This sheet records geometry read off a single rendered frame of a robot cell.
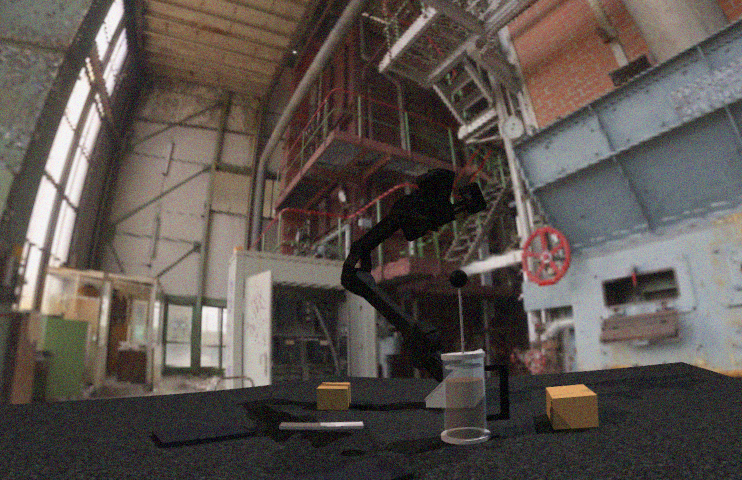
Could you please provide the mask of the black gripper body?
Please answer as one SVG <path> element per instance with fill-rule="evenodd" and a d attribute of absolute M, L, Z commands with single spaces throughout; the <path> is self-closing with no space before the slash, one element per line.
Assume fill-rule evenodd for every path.
<path fill-rule="evenodd" d="M 481 193 L 481 190 L 479 188 L 478 183 L 477 182 L 472 182 L 470 184 L 472 184 L 475 187 L 475 190 L 477 192 L 477 195 L 478 195 L 478 197 L 480 199 L 480 202 L 482 204 L 482 210 L 483 209 L 486 209 L 486 206 L 487 205 L 486 205 L 486 202 L 484 200 L 484 197 L 483 197 L 483 195 Z M 461 195 L 462 200 L 460 200 L 459 202 L 452 204 L 450 201 L 448 201 L 448 198 L 445 195 L 445 196 L 442 196 L 442 197 L 440 197 L 440 198 L 438 198 L 436 200 L 433 200 L 433 201 L 427 203 L 428 206 L 426 206 L 426 207 L 424 206 L 425 207 L 425 210 L 422 210 L 419 213 L 420 214 L 423 214 L 423 215 L 425 214 L 425 217 L 427 217 L 427 219 L 431 222 L 432 226 L 435 227 L 435 228 L 438 228 L 438 227 L 440 227 L 442 225 L 445 225 L 445 224 L 447 224 L 447 223 L 455 220 L 456 219 L 455 215 L 457 215 L 459 213 L 462 213 L 465 210 L 467 210 L 467 212 L 470 214 L 470 211 L 469 211 L 469 209 L 467 207 L 467 204 L 466 204 L 466 202 L 464 200 L 464 197 L 463 197 L 462 192 L 460 191 L 460 189 L 461 188 L 459 188 L 459 193 Z M 462 205 L 465 205 L 465 206 L 463 207 Z M 457 210 L 456 208 L 458 208 L 460 206 L 462 206 L 462 207 Z M 456 211 L 454 209 L 456 209 Z M 404 233 L 404 235 L 406 237 L 406 240 L 411 242 L 411 241 L 414 241 L 416 239 L 414 239 L 412 237 L 411 232 L 410 232 L 410 230 L 408 228 L 408 225 L 407 225 L 407 223 L 405 221 L 405 218 L 403 216 L 403 214 L 405 212 L 398 214 L 397 219 L 398 219 L 399 224 L 400 224 L 400 226 L 402 228 L 402 231 L 403 231 L 403 233 Z"/>

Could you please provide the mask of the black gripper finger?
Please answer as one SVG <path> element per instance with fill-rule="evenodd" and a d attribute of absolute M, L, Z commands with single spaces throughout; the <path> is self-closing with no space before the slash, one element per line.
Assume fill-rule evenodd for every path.
<path fill-rule="evenodd" d="M 420 214 L 416 208 L 406 211 L 403 216 L 414 239 L 426 235 L 429 226 L 427 217 Z"/>
<path fill-rule="evenodd" d="M 467 204 L 467 207 L 468 207 L 471 215 L 473 215 L 473 214 L 475 214 L 475 213 L 477 213 L 477 212 L 479 212 L 479 211 L 482 210 L 482 204 L 481 204 L 480 199 L 479 199 L 479 197 L 477 195 L 477 192 L 475 190 L 475 187 L 472 184 L 469 184 L 469 185 L 461 188 L 460 191 L 462 192 L 462 195 L 464 197 L 464 200 L 465 200 L 465 202 Z"/>

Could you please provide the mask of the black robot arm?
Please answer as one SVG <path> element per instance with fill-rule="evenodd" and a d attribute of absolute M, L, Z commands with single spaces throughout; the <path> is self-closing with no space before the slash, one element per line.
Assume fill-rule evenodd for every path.
<path fill-rule="evenodd" d="M 454 176 L 455 172 L 442 168 L 429 169 L 428 173 L 418 176 L 416 178 L 418 189 L 412 194 L 400 196 L 385 218 L 351 244 L 350 253 L 343 264 L 340 282 L 347 291 L 365 298 L 401 332 L 404 342 L 411 350 L 412 365 L 417 370 L 426 368 L 440 384 L 443 381 L 441 355 L 445 348 L 438 328 L 426 319 L 421 321 L 413 319 L 377 287 L 371 275 L 370 255 L 374 248 L 401 228 L 397 219 L 398 214 L 412 208 L 421 212 L 428 206 L 427 203 L 445 195 L 449 198 L 454 185 Z M 354 268 L 359 258 L 361 267 Z"/>

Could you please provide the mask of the tan cube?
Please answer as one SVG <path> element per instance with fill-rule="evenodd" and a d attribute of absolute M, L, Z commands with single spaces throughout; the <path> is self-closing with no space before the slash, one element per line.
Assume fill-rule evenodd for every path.
<path fill-rule="evenodd" d="M 317 410 L 348 410 L 351 403 L 350 382 L 323 382 L 317 388 Z"/>
<path fill-rule="evenodd" d="M 584 384 L 545 389 L 546 411 L 553 430 L 599 426 L 597 394 Z"/>

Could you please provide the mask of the glass french press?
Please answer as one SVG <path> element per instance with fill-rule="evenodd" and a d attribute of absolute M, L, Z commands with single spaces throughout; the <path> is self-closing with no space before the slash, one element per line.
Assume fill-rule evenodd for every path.
<path fill-rule="evenodd" d="M 490 439 L 487 421 L 508 420 L 508 364 L 484 365 L 485 352 L 464 352 L 461 289 L 467 274 L 458 269 L 450 274 L 450 283 L 458 288 L 461 324 L 461 352 L 442 354 L 444 390 L 444 429 L 442 441 L 450 444 L 478 444 Z M 486 414 L 485 371 L 500 372 L 501 414 Z M 487 420 L 487 421 L 486 421 Z"/>

